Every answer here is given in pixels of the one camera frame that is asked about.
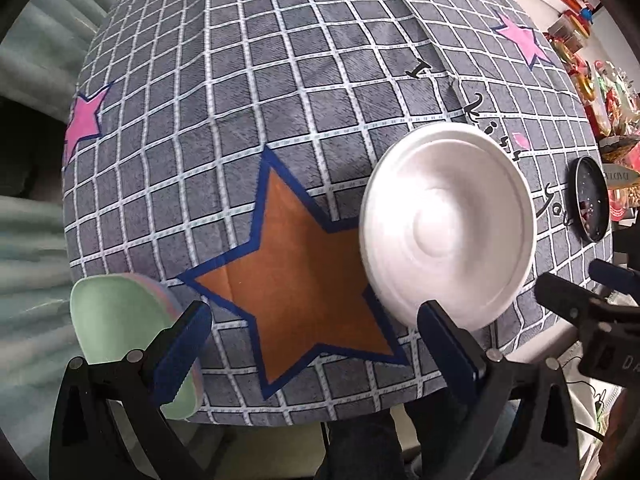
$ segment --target gray fabric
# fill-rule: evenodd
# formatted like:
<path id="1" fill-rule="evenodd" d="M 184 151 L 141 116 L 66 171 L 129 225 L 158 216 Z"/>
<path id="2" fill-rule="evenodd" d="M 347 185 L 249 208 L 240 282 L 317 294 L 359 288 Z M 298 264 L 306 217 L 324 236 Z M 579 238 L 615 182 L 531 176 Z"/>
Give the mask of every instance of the gray fabric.
<path id="1" fill-rule="evenodd" d="M 357 215 L 372 168 L 412 128 L 477 118 L 520 152 L 536 208 L 547 184 L 560 206 L 538 219 L 522 294 L 475 334 L 484 347 L 517 348 L 556 322 L 530 293 L 535 277 L 551 270 L 585 285 L 589 261 L 610 258 L 611 241 L 594 251 L 562 224 L 567 163 L 598 151 L 551 47 L 536 33 L 553 64 L 530 70 L 491 30 L 497 11 L 532 27 L 514 0 L 118 0 L 78 81 L 82 92 L 114 84 L 100 110 L 103 137 L 81 141 L 64 174 L 72 275 L 141 272 L 180 290 L 186 306 L 197 295 L 183 294 L 176 274 L 248 239 L 265 143 L 337 220 Z M 407 76 L 418 59 L 432 68 Z M 484 101 L 471 117 L 463 107 L 475 92 Z M 350 416 L 443 385 L 419 334 L 398 327 L 411 368 L 320 356 L 262 400 L 246 323 L 212 307 L 202 409 L 217 422 Z"/>

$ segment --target table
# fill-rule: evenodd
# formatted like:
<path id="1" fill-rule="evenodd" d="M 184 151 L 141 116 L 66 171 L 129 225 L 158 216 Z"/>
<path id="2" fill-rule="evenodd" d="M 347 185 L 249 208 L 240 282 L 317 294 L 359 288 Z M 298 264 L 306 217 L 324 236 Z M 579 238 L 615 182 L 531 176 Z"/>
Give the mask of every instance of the table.
<path id="1" fill-rule="evenodd" d="M 588 285 L 588 263 L 611 258 L 610 234 L 586 244 L 563 223 L 568 164 L 599 155 L 560 60 L 514 0 L 118 0 L 78 88 L 63 168 L 72 275 L 139 272 L 184 306 L 209 301 L 194 421 L 347 418 L 444 386 L 419 334 L 361 294 L 349 264 L 373 165 L 420 124 L 477 124 L 538 212 L 533 268 L 474 333 L 484 348 L 508 353 L 556 322 L 533 298 L 537 275 Z M 351 285 L 310 292 L 308 266 L 324 285 L 352 272 Z M 334 316 L 334 301 L 362 330 L 297 324 L 316 307 Z"/>

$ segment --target black pants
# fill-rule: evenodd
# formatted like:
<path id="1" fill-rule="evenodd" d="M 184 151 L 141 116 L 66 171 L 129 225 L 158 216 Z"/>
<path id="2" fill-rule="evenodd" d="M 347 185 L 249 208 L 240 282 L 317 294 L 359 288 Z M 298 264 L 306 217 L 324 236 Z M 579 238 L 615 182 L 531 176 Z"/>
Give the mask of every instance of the black pants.
<path id="1" fill-rule="evenodd" d="M 455 443 L 466 407 L 443 388 L 406 403 L 404 408 L 420 442 L 422 478 L 431 479 Z M 514 413 L 510 410 L 498 424 L 488 461 L 497 459 Z M 406 480 L 402 449 L 389 410 L 330 422 L 328 426 L 330 443 L 315 480 Z"/>

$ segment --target orange star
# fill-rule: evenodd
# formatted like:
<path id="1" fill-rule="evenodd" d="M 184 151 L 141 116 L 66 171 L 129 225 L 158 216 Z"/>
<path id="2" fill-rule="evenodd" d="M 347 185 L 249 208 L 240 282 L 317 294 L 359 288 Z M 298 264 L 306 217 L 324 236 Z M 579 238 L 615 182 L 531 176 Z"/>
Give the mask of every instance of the orange star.
<path id="1" fill-rule="evenodd" d="M 250 240 L 178 276 L 248 321 L 265 398 L 322 352 L 406 364 L 368 287 L 357 227 L 331 222 L 265 148 Z"/>

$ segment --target black clamp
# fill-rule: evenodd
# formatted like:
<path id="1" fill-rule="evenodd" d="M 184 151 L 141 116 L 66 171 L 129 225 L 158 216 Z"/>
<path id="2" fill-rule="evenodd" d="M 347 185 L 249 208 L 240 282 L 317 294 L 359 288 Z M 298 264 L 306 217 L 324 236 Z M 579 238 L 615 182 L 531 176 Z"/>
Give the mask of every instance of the black clamp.
<path id="1" fill-rule="evenodd" d="M 145 351 L 119 362 L 67 365 L 54 412 L 49 446 L 52 479 L 147 480 L 124 445 L 108 399 L 119 400 L 140 445 L 161 480 L 204 480 L 160 411 L 174 400 L 211 331 L 209 306 L 194 301 Z"/>
<path id="2" fill-rule="evenodd" d="M 591 279 L 640 303 L 640 273 L 593 260 Z M 578 329 L 582 375 L 624 387 L 640 386 L 640 309 L 612 305 L 597 294 L 546 272 L 535 285 L 536 301 Z"/>
<path id="3" fill-rule="evenodd" d="M 510 400 L 520 403 L 500 457 L 485 480 L 574 480 L 580 477 L 574 412 L 562 369 L 555 359 L 540 364 L 510 362 L 498 349 L 482 350 L 459 329 L 437 301 L 418 311 L 422 340 L 447 386 L 469 406 L 454 451 L 437 480 L 477 478 L 498 420 Z"/>

